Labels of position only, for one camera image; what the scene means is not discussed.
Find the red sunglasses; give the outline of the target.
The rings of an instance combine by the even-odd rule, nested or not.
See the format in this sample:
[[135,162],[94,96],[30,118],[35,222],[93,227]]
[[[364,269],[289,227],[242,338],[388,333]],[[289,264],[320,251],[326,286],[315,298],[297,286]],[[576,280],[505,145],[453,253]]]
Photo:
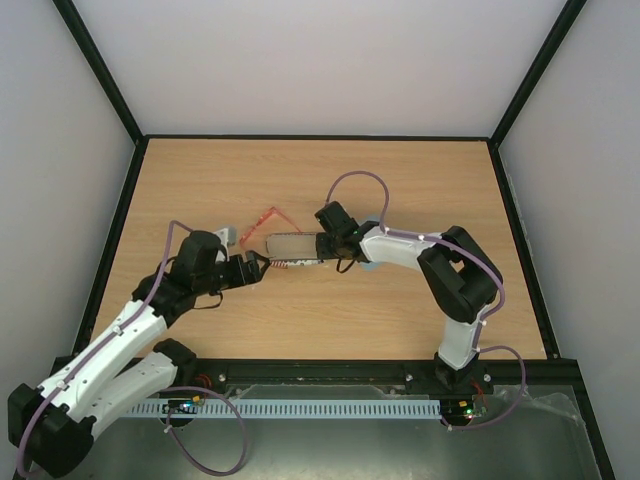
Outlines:
[[298,224],[276,206],[268,207],[240,234],[238,243],[243,249],[262,247],[266,237],[273,233],[301,233]]

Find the flag pattern glasses case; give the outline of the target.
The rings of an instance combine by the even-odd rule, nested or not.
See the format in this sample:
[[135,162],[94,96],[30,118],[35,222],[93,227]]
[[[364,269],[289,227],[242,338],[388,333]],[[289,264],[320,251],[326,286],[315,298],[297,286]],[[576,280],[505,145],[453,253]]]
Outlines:
[[274,233],[266,237],[267,257],[273,268],[288,269],[320,265],[316,249],[316,233],[288,232]]

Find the light blue cleaning cloth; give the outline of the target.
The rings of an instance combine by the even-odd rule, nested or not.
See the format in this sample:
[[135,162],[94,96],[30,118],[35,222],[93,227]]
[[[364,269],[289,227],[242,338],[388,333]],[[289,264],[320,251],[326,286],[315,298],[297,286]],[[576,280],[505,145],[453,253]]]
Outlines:
[[371,247],[366,244],[367,241],[372,240],[376,235],[381,233],[379,217],[377,215],[369,215],[365,217],[363,222],[360,224],[358,231],[361,236],[360,249],[362,252],[362,261],[359,265],[364,271],[371,272],[382,265],[380,261],[372,260],[370,252]]

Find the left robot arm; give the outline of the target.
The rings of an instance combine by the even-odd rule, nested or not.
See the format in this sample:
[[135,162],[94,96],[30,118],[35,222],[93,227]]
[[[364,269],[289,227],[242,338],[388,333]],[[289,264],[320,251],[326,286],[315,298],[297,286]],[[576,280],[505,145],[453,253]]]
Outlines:
[[22,479],[45,472],[60,478],[88,455],[124,413],[160,392],[213,397],[195,383],[196,355],[163,334],[202,296],[260,282],[270,261],[247,251],[232,255],[234,231],[191,230],[177,254],[164,248],[112,323],[38,386],[19,385],[8,398],[8,436]]

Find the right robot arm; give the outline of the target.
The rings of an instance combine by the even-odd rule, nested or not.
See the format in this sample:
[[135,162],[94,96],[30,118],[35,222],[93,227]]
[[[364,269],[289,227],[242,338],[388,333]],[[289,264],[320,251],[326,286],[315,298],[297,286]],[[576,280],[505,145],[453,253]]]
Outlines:
[[323,229],[316,239],[320,259],[393,264],[423,274],[445,315],[434,377],[449,392],[466,385],[486,319],[504,303],[503,277],[471,235],[460,226],[419,234],[376,221],[360,224],[337,201],[318,210],[315,218]]

